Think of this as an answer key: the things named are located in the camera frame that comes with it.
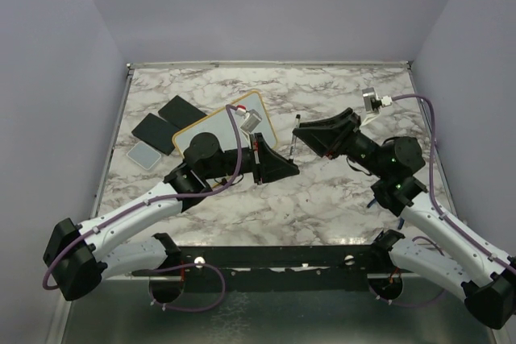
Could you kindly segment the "black marker pen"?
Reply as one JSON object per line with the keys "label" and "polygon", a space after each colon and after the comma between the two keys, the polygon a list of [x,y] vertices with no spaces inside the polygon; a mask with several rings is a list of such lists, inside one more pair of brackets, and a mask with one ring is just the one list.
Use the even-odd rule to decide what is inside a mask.
{"label": "black marker pen", "polygon": [[292,131],[291,142],[290,142],[290,146],[289,146],[289,162],[290,163],[293,163],[295,149],[296,149],[296,143],[297,143],[297,136],[294,134],[294,130],[299,128],[300,121],[301,121],[301,115],[296,114],[295,123],[294,123],[293,131]]}

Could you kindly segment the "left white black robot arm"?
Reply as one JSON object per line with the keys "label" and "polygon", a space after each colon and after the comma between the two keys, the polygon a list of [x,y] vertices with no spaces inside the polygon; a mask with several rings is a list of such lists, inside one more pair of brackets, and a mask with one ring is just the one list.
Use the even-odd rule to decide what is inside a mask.
{"label": "left white black robot arm", "polygon": [[[250,139],[248,147],[224,151],[215,135],[195,135],[183,162],[141,197],[99,218],[58,222],[44,251],[48,267],[44,289],[60,290],[72,301],[112,276],[132,271],[173,273],[181,251],[166,233],[144,242],[130,243],[129,238],[228,189],[238,176],[250,173],[256,184],[267,184],[298,175],[298,166],[275,152],[262,134]],[[210,186],[210,179],[223,177],[228,184],[216,189]]]}

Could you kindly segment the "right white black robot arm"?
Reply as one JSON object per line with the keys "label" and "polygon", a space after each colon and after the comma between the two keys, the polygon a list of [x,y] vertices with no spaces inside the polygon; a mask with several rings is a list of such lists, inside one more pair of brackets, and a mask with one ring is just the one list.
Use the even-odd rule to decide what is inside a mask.
{"label": "right white black robot arm", "polygon": [[361,119],[347,108],[333,118],[302,122],[293,130],[321,157],[345,156],[377,177],[378,204],[421,230],[446,251],[423,252],[403,238],[370,253],[380,272],[399,267],[419,274],[464,302],[482,324],[500,329],[515,313],[515,258],[453,217],[415,178],[425,161],[418,140],[403,136],[378,144],[364,135]]}

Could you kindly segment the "yellow framed whiteboard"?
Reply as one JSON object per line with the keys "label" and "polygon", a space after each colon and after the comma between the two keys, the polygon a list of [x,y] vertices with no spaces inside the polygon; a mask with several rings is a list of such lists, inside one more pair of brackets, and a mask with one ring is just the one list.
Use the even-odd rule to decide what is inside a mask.
{"label": "yellow framed whiteboard", "polygon": [[[258,91],[252,90],[230,104],[235,108],[242,105],[248,110],[256,110],[262,121],[251,134],[261,133],[272,149],[277,146],[276,131]],[[228,179],[235,173],[237,143],[242,147],[242,161],[237,174],[252,174],[251,134],[240,130],[242,118],[235,114],[235,110],[228,112],[222,107],[173,136],[173,145],[184,161],[200,172],[204,179]]]}

